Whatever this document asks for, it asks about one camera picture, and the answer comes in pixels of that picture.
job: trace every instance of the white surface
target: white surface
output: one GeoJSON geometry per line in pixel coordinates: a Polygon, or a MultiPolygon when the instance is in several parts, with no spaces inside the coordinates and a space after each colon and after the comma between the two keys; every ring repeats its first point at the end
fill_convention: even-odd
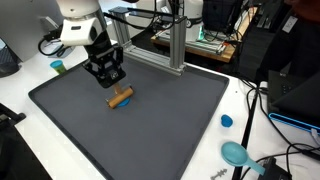
{"type": "Polygon", "coordinates": [[[6,44],[0,39],[0,50],[4,48],[6,44]]]}
{"type": "MultiPolygon", "coordinates": [[[[267,87],[266,83],[261,84],[262,87],[267,87]]],[[[262,95],[264,110],[266,111],[267,97],[262,95]]],[[[307,131],[294,128],[283,123],[273,121],[279,130],[288,138],[291,143],[304,143],[318,147],[307,131]]],[[[288,144],[280,137],[276,130],[272,127],[269,120],[263,114],[259,101],[257,102],[250,139],[248,144],[248,152],[253,160],[260,159],[273,154],[285,153],[288,144]]],[[[287,170],[285,156],[276,158],[277,165],[287,170]]],[[[310,159],[304,155],[290,155],[290,171],[293,175],[293,180],[316,180],[319,179],[320,163],[310,159]]],[[[245,179],[256,180],[258,174],[252,170],[246,175],[245,179]]]]}
{"type": "MultiPolygon", "coordinates": [[[[69,69],[86,58],[84,48],[77,47],[71,55],[63,59],[63,62],[69,69]]],[[[27,115],[16,128],[53,179],[104,179],[28,97],[29,91],[57,75],[49,66],[54,60],[37,54],[23,63],[21,70],[16,74],[2,78],[0,102],[15,112],[24,112],[27,115]]],[[[224,168],[228,172],[220,179],[231,179],[234,168],[222,160],[220,147],[226,141],[240,142],[242,139],[248,117],[245,101],[247,90],[241,81],[230,77],[229,86],[182,179],[209,180],[217,171],[224,168]],[[230,128],[222,127],[220,117],[223,114],[229,115],[234,120],[230,128]]]]}

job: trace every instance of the white tabletop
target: white tabletop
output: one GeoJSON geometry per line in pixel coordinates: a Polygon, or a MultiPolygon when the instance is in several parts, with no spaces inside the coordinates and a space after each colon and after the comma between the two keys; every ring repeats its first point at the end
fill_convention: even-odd
{"type": "MultiPolygon", "coordinates": [[[[69,69],[85,59],[87,54],[84,48],[77,47],[71,55],[63,59],[63,62],[69,69]]],[[[24,62],[20,71],[0,79],[0,102],[17,113],[23,112],[27,115],[16,128],[53,179],[104,179],[90,161],[28,97],[29,91],[57,75],[49,66],[54,60],[56,59],[37,54],[24,62]]],[[[234,168],[223,161],[220,147],[226,141],[240,143],[242,140],[248,118],[245,97],[249,88],[240,80],[229,78],[229,86],[182,179],[208,180],[221,169],[228,170],[221,179],[232,177],[234,168]],[[234,123],[230,128],[221,125],[220,117],[223,114],[233,119],[234,123]]]]}
{"type": "MultiPolygon", "coordinates": [[[[267,83],[263,82],[261,87],[267,87],[267,83]]],[[[267,97],[265,95],[262,95],[262,102],[263,108],[266,111],[267,97]]],[[[304,143],[318,147],[309,132],[277,121],[273,122],[291,143],[304,143]]],[[[281,138],[281,136],[272,127],[267,117],[263,114],[258,101],[247,148],[250,157],[253,160],[257,160],[265,156],[285,153],[288,146],[289,145],[281,138]]],[[[285,156],[277,157],[276,159],[276,164],[287,171],[285,156]]],[[[319,179],[319,161],[301,154],[294,154],[289,156],[289,162],[293,180],[319,179]]],[[[257,178],[258,174],[253,170],[250,170],[245,179],[256,180],[257,178]]]]}

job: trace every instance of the blue spoon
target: blue spoon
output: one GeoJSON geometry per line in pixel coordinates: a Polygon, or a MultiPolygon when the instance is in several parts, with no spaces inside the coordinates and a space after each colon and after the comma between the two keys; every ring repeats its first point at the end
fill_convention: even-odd
{"type": "Polygon", "coordinates": [[[251,169],[257,171],[259,174],[263,175],[265,169],[253,161],[247,150],[240,144],[235,142],[226,142],[221,147],[222,158],[230,165],[235,167],[249,166],[251,169]]]}

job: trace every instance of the cable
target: cable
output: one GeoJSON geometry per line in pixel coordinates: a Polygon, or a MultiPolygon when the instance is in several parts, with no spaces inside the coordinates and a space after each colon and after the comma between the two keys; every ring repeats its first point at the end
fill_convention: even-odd
{"type": "MultiPolygon", "coordinates": [[[[308,146],[308,147],[309,147],[309,145],[307,145],[307,144],[301,144],[301,143],[295,143],[295,145],[304,145],[304,146],[308,146]]],[[[315,151],[315,150],[319,150],[319,148],[312,148],[312,149],[309,149],[309,150],[307,150],[307,151],[312,152],[312,151],[315,151]]],[[[260,159],[256,160],[256,162],[259,163],[260,161],[265,160],[265,159],[268,159],[268,158],[270,158],[270,157],[278,157],[278,156],[284,156],[284,155],[287,156],[287,155],[290,155],[290,154],[299,154],[299,153],[301,153],[301,151],[288,152],[288,153],[286,152],[286,153],[281,153],[281,154],[275,154],[275,155],[271,155],[271,156],[266,156],[266,157],[260,158],[260,159]]],[[[247,175],[247,173],[249,172],[250,169],[251,169],[251,168],[249,167],[249,168],[247,168],[247,169],[244,171],[244,173],[243,173],[243,175],[241,176],[240,180],[243,180],[243,179],[244,179],[244,177],[247,175]]]]}
{"type": "Polygon", "coordinates": [[[174,26],[174,23],[175,23],[175,16],[176,16],[176,7],[175,7],[175,4],[172,3],[172,0],[169,0],[169,5],[170,5],[170,8],[171,8],[171,14],[172,14],[172,23],[169,27],[166,27],[166,29],[170,29],[174,26]]]}
{"type": "Polygon", "coordinates": [[[66,52],[67,49],[71,48],[71,46],[66,46],[62,48],[60,51],[57,52],[57,57],[62,57],[63,54],[66,52]]]}
{"type": "Polygon", "coordinates": [[[61,42],[60,40],[55,40],[55,41],[50,41],[48,44],[46,44],[44,47],[48,47],[51,44],[57,43],[57,42],[61,42]]]}
{"type": "Polygon", "coordinates": [[[287,148],[287,152],[286,152],[286,165],[287,165],[287,171],[288,171],[288,174],[289,176],[291,176],[291,172],[290,172],[290,168],[289,168],[289,150],[290,148],[294,146],[293,144],[290,144],[290,146],[288,146],[287,148]]]}
{"type": "Polygon", "coordinates": [[[39,50],[39,52],[40,52],[41,54],[43,54],[43,55],[45,55],[45,56],[52,56],[52,55],[54,55],[54,54],[57,54],[57,53],[58,53],[60,50],[62,50],[62,48],[64,47],[64,45],[62,44],[56,51],[47,54],[47,53],[44,53],[44,52],[42,51],[42,49],[41,49],[41,45],[42,45],[42,43],[43,43],[44,41],[45,41],[44,38],[42,38],[42,39],[39,41],[39,43],[38,43],[38,50],[39,50]]]}
{"type": "Polygon", "coordinates": [[[252,88],[248,91],[247,95],[246,95],[246,100],[247,100],[247,106],[248,106],[248,110],[250,111],[250,103],[249,103],[249,94],[251,93],[251,91],[255,90],[255,88],[252,88]]]}
{"type": "Polygon", "coordinates": [[[267,115],[267,113],[264,111],[263,109],[263,106],[262,106],[262,97],[261,97],[261,94],[258,93],[258,96],[259,96],[259,99],[260,99],[260,108],[261,108],[261,111],[263,112],[263,114],[267,117],[267,119],[269,120],[269,122],[271,123],[271,125],[273,126],[273,128],[278,132],[278,134],[282,137],[282,139],[288,143],[288,145],[292,145],[293,148],[295,148],[296,150],[300,151],[303,155],[305,156],[308,156],[310,158],[313,158],[315,160],[318,160],[320,161],[320,155],[318,154],[315,154],[313,152],[309,152],[309,151],[306,151],[305,149],[301,149],[301,148],[298,148],[296,147],[295,144],[292,144],[281,132],[280,130],[276,127],[276,125],[272,122],[272,120],[269,118],[269,116],[267,115]]]}

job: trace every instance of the black mat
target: black mat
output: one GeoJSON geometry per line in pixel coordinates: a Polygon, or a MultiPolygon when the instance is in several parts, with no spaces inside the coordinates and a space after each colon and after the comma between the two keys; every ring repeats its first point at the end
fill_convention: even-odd
{"type": "Polygon", "coordinates": [[[229,80],[188,67],[177,77],[125,59],[134,95],[111,110],[80,65],[29,93],[107,179],[180,179],[229,80]]]}

